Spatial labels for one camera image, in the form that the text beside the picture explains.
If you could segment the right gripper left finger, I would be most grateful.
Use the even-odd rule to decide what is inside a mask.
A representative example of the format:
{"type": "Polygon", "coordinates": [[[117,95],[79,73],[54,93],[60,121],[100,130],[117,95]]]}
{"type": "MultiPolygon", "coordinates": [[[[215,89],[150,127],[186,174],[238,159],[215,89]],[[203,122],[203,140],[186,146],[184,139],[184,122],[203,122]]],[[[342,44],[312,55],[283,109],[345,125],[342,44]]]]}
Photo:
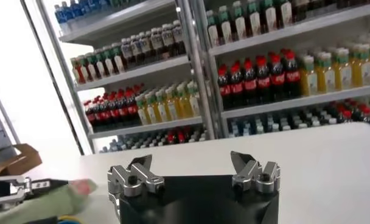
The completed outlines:
{"type": "Polygon", "coordinates": [[[152,158],[149,154],[134,158],[127,167],[111,166],[107,172],[109,195],[138,197],[142,194],[143,187],[149,193],[162,194],[165,190],[165,180],[150,170],[152,158]]]}

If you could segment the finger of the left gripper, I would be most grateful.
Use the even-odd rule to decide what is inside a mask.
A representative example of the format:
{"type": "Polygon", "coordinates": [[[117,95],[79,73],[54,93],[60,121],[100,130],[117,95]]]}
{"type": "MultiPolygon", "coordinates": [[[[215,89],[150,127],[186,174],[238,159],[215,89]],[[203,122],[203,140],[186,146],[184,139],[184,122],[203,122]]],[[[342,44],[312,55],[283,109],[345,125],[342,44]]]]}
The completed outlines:
{"type": "Polygon", "coordinates": [[[0,176],[0,207],[21,204],[26,200],[46,195],[68,183],[69,181],[66,180],[51,178],[32,180],[22,175],[0,176]]]}

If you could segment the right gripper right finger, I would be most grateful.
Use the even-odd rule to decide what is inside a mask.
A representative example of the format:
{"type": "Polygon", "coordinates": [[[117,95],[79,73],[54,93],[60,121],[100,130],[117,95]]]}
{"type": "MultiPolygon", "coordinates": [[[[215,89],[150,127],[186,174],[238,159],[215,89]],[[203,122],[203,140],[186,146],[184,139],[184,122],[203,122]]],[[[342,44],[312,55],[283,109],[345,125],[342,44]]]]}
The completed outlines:
{"type": "Polygon", "coordinates": [[[232,176],[232,188],[235,193],[255,190],[261,194],[273,194],[281,188],[281,167],[276,162],[268,161],[261,165],[250,154],[231,151],[231,161],[236,174],[232,176]]]}

